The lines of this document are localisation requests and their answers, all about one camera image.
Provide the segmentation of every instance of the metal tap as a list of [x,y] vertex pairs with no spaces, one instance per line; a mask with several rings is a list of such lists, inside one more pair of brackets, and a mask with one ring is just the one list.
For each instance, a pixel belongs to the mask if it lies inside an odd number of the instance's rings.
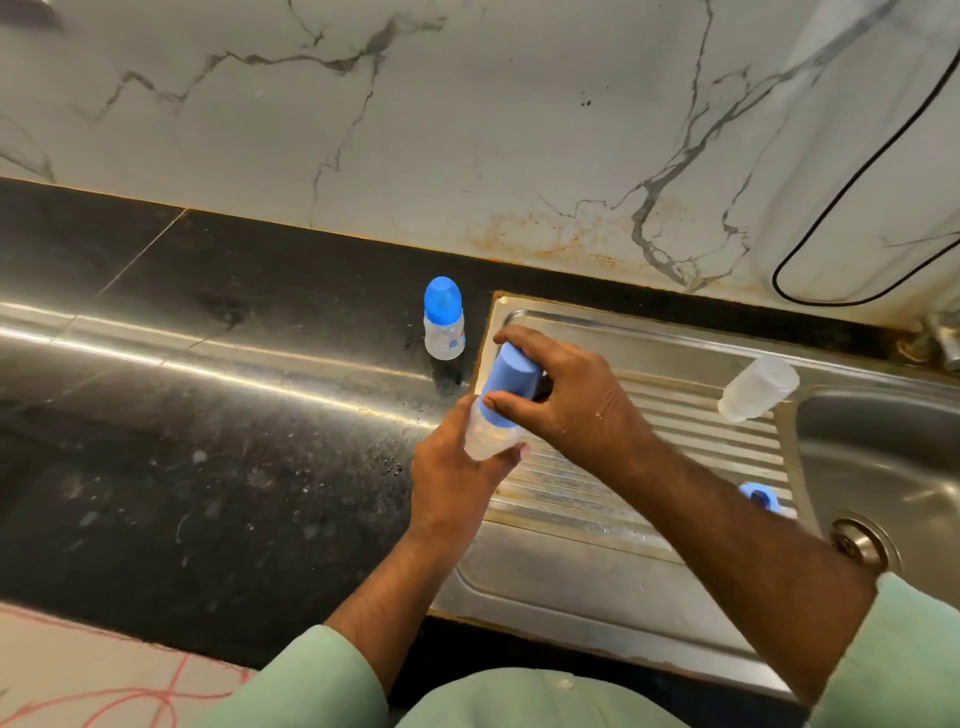
[[925,364],[937,351],[948,372],[960,372],[960,310],[934,311],[920,320],[922,330],[897,342],[897,351],[908,361]]

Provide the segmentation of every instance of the black cable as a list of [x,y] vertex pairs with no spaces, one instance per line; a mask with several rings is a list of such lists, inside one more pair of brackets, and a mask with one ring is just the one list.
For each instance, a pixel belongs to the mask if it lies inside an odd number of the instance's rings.
[[803,299],[796,299],[793,296],[789,295],[788,293],[785,293],[783,289],[780,288],[780,283],[778,281],[778,278],[780,277],[780,272],[783,270],[783,267],[788,262],[790,262],[790,259],[794,255],[796,255],[797,252],[800,251],[800,248],[806,245],[807,241],[810,239],[813,233],[816,232],[817,229],[820,227],[820,224],[824,222],[827,216],[833,211],[833,209],[837,206],[837,204],[843,199],[843,196],[850,191],[850,188],[856,184],[856,181],[863,176],[863,173],[866,172],[868,169],[870,169],[873,163],[878,159],[880,159],[880,157],[883,156],[884,152],[890,149],[890,147],[892,147],[894,143],[901,136],[903,136],[910,127],[913,126],[914,122],[917,121],[917,119],[919,119],[921,116],[923,116],[924,112],[927,109],[929,109],[930,104],[932,104],[934,100],[937,98],[937,96],[940,95],[940,92],[944,90],[944,87],[947,85],[948,81],[950,80],[950,77],[953,75],[953,71],[957,69],[958,64],[960,64],[960,50],[957,51],[956,55],[953,57],[953,60],[947,66],[947,70],[944,71],[943,75],[940,77],[940,80],[933,87],[933,90],[930,91],[929,94],[927,94],[926,98],[924,99],[924,102],[920,104],[920,107],[910,115],[910,118],[906,120],[903,126],[897,129],[897,132],[894,133],[894,135],[891,136],[887,140],[887,142],[874,153],[872,157],[867,159],[866,163],[863,166],[861,166],[858,170],[856,170],[856,173],[843,186],[843,189],[841,189],[837,193],[836,197],[834,197],[830,201],[830,204],[827,205],[827,208],[820,213],[820,216],[813,223],[813,227],[806,232],[806,235],[804,235],[804,237],[801,238],[800,242],[794,246],[793,250],[790,251],[790,253],[787,254],[787,256],[783,260],[780,261],[780,264],[777,266],[776,270],[774,270],[773,276],[770,278],[770,283],[773,285],[774,290],[777,291],[778,296],[780,296],[782,299],[786,299],[791,303],[799,303],[800,305],[809,305],[809,306],[819,306],[821,308],[841,308],[843,306],[863,305],[864,303],[870,303],[870,302],[876,301],[879,298],[882,298],[883,296],[886,296],[888,293],[890,293],[890,291],[894,290],[897,286],[901,285],[907,280],[910,280],[911,278],[913,278],[913,276],[920,273],[926,266],[928,266],[934,260],[936,260],[939,257],[942,257],[943,255],[946,255],[951,250],[953,250],[958,245],[960,245],[960,237],[958,237],[952,243],[947,245],[942,251],[940,251],[936,255],[932,255],[931,257],[929,257],[927,260],[922,262],[920,265],[918,265],[908,274],[903,276],[903,278],[901,278],[897,282],[891,285],[888,285],[879,293],[876,293],[873,296],[868,296],[867,298],[861,299],[860,301],[851,301],[849,303],[827,303],[827,302],[821,302],[821,301],[804,301]]

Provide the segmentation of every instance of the green sleeve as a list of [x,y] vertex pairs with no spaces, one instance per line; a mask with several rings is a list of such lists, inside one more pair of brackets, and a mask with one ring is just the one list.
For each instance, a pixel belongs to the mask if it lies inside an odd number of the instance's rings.
[[810,725],[960,725],[960,612],[892,573],[876,585],[874,605]]
[[356,647],[311,627],[211,710],[203,728],[380,728],[387,701]]

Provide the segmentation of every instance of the bright blue cap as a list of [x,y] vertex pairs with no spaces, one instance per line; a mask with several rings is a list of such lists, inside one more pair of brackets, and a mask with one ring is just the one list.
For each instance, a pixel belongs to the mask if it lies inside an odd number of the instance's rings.
[[448,327],[464,315],[464,300],[457,284],[446,276],[429,282],[423,294],[423,313],[427,321],[439,327]]
[[[481,399],[488,392],[510,392],[529,400],[537,392],[537,382],[543,369],[536,361],[528,359],[523,352],[510,342],[500,347],[500,353],[493,362],[493,369],[484,385]],[[491,425],[513,427],[514,423],[501,417],[482,401],[480,411]]]
[[761,485],[760,483],[744,483],[740,486],[740,493],[748,497],[754,503],[762,505],[768,511],[773,513],[780,512],[780,501],[777,500],[777,494],[774,489]]

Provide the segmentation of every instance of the marble wall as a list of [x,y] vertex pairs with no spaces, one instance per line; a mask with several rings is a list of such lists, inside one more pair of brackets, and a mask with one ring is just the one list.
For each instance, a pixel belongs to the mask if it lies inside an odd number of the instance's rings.
[[[955,0],[52,3],[0,0],[0,175],[804,310],[773,271],[960,49]],[[960,73],[782,290],[960,236],[958,129]],[[816,310],[905,326],[958,273]]]

